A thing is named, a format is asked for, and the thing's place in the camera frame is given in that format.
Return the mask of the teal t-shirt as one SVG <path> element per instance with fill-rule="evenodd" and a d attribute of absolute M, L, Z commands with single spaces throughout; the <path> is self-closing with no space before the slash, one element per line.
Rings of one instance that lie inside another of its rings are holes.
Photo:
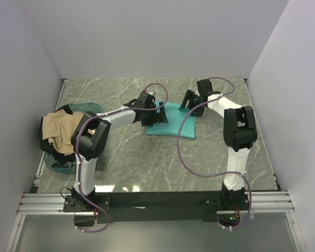
<path fill-rule="evenodd" d="M 151 127 L 147 127 L 147 135 L 166 135 L 177 136 L 179 128 L 189 109 L 179 110 L 180 105 L 177 103 L 167 102 L 164 106 L 168 123 L 158 123 Z M 182 127 L 180 137 L 194 139 L 195 138 L 196 118 L 188 117 Z"/>

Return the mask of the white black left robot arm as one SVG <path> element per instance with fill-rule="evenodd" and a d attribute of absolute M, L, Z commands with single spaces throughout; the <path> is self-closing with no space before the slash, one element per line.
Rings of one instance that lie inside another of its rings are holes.
<path fill-rule="evenodd" d="M 156 102 L 154 95 L 143 90 L 138 98 L 116 110 L 83 114 L 71 137 L 76 158 L 76 179 L 71 195 L 82 211 L 94 206 L 96 162 L 106 147 L 110 131 L 136 122 L 143 127 L 168 123 L 164 105 L 165 102 Z"/>

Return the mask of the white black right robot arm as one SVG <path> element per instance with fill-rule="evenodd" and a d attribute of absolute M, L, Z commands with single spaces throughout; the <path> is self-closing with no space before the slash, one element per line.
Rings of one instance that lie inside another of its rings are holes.
<path fill-rule="evenodd" d="M 245 194 L 245 186 L 248 185 L 246 163 L 258 134 L 253 108 L 229 100 L 226 96 L 234 92 L 234 84 L 225 78 L 218 77 L 218 80 L 226 81 L 233 90 L 227 93 L 214 91 L 211 78 L 199 80 L 196 92 L 186 91 L 179 110 L 188 108 L 190 111 L 186 117 L 200 117 L 204 109 L 209 108 L 223 118 L 223 139 L 228 147 L 227 171 L 213 177 L 225 176 L 220 204 L 225 209 L 232 209 L 238 204 L 249 202 Z"/>

